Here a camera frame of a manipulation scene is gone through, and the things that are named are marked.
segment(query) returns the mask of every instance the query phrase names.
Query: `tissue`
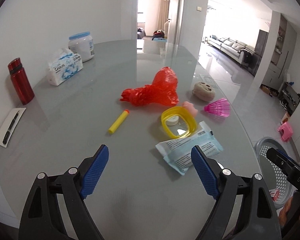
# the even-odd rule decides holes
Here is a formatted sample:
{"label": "tissue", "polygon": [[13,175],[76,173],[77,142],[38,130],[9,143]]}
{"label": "tissue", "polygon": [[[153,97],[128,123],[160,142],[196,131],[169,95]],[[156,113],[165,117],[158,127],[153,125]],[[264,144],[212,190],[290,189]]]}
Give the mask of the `tissue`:
{"label": "tissue", "polygon": [[57,50],[48,64],[48,82],[54,86],[60,85],[83,68],[81,56],[69,49]]}

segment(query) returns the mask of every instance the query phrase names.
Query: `pink plastic stool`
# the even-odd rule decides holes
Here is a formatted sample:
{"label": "pink plastic stool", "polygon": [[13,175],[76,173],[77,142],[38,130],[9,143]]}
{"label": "pink plastic stool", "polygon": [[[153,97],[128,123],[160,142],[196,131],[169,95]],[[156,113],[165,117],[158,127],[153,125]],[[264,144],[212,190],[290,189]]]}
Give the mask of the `pink plastic stool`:
{"label": "pink plastic stool", "polygon": [[278,128],[278,132],[281,134],[281,140],[287,142],[293,134],[293,129],[288,122],[285,122]]}

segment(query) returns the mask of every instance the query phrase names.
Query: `gray couch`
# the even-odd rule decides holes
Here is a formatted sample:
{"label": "gray couch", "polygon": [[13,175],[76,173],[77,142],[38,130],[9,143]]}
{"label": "gray couch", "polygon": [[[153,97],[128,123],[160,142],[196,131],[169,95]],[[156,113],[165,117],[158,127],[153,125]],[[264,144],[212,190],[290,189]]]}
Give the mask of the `gray couch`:
{"label": "gray couch", "polygon": [[214,35],[212,35],[212,37],[214,37],[215,39],[208,38],[208,43],[210,45],[215,46],[219,50],[223,51],[228,56],[239,62],[240,65],[249,65],[244,60],[245,56],[243,50],[249,52],[252,55],[254,53],[254,47],[231,38],[217,39]]}

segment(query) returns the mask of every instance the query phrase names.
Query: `blue jar lid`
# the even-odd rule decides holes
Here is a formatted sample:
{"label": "blue jar lid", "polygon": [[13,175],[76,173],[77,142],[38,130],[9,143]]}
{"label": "blue jar lid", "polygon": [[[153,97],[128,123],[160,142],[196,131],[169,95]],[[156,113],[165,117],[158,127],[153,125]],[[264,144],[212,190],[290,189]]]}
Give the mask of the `blue jar lid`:
{"label": "blue jar lid", "polygon": [[75,40],[75,39],[82,38],[82,37],[89,36],[89,35],[90,35],[90,32],[78,33],[78,34],[70,36],[69,40]]}

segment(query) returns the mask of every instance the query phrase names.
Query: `black pen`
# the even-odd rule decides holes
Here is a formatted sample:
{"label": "black pen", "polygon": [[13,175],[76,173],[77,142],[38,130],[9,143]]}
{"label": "black pen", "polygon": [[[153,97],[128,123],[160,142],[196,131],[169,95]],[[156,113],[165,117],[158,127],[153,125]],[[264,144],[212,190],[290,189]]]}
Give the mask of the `black pen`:
{"label": "black pen", "polygon": [[9,136],[10,136],[10,131],[11,131],[11,129],[12,129],[12,127],[13,127],[13,125],[14,125],[14,123],[15,123],[17,117],[18,117],[18,115],[19,115],[19,111],[16,113],[16,115],[15,115],[14,118],[12,119],[11,124],[9,125],[9,128],[8,128],[8,130],[7,130],[7,132],[6,132],[6,135],[5,135],[4,138],[3,138],[2,143],[3,143],[4,145],[7,144],[8,138],[9,138]]}

